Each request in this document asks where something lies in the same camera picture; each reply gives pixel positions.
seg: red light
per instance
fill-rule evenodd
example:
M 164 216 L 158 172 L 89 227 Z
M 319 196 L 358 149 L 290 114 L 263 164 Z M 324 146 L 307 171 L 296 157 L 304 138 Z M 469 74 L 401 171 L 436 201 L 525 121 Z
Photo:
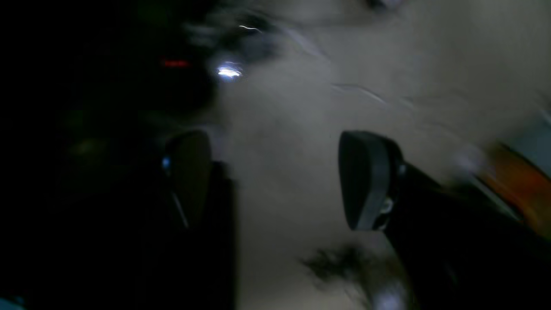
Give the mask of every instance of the red light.
M 179 68 L 183 68 L 183 67 L 188 67 L 190 65 L 189 62 L 187 61 L 184 61 L 184 60 L 165 60 L 164 61 L 164 66 L 165 67 L 179 67 Z

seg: blurry object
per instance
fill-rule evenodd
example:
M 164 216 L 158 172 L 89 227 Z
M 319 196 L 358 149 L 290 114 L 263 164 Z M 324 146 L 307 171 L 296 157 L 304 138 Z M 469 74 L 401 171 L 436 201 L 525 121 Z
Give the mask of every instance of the blurry object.
M 538 92 L 538 94 L 541 98 L 541 103 L 538 104 L 538 110 L 545 123 L 551 126 L 551 99 L 543 92 Z
M 15 297 L 13 300 L 0 298 L 0 309 L 2 310 L 25 310 L 23 300 L 20 297 Z
M 172 139 L 166 152 L 163 167 L 166 167 L 169 196 L 173 200 L 172 217 L 177 226 L 196 228 L 203 217 L 212 170 L 209 137 L 203 131 L 187 132 Z
M 202 24 L 183 23 L 189 43 L 206 56 L 207 68 L 222 82 L 243 76 L 244 65 L 274 55 L 274 27 L 263 17 L 220 7 Z
M 523 222 L 551 240 L 551 179 L 526 158 L 501 146 L 477 178 L 503 199 Z
M 226 61 L 219 66 L 217 74 L 221 76 L 224 81 L 235 81 L 242 75 L 241 68 L 237 66 L 237 63 L 231 61 Z
M 457 162 L 463 193 L 473 186 L 495 210 L 551 240 L 551 126 L 545 116 L 490 151 L 469 147 Z
M 302 263 L 324 284 L 343 280 L 361 292 L 358 301 L 366 309 L 415 309 L 407 277 L 398 264 L 368 256 L 358 245 L 318 250 Z
M 509 185 L 503 192 L 510 195 L 511 186 L 520 189 L 514 198 L 527 197 L 522 205 L 542 212 L 549 206 L 548 177 L 522 171 L 531 166 L 511 154 L 499 154 L 494 167 Z M 508 167 L 515 171 L 501 171 Z M 483 195 L 442 187 L 404 161 L 393 141 L 369 132 L 342 133 L 339 174 L 350 229 L 384 232 L 421 308 L 537 308 L 545 302 L 548 289 L 541 283 L 551 277 L 549 242 L 496 212 Z M 393 202 L 390 211 L 388 199 Z M 334 270 L 321 262 L 314 266 Z M 396 302 L 390 295 L 382 300 Z
M 367 0 L 368 5 L 374 10 L 395 9 L 404 0 Z

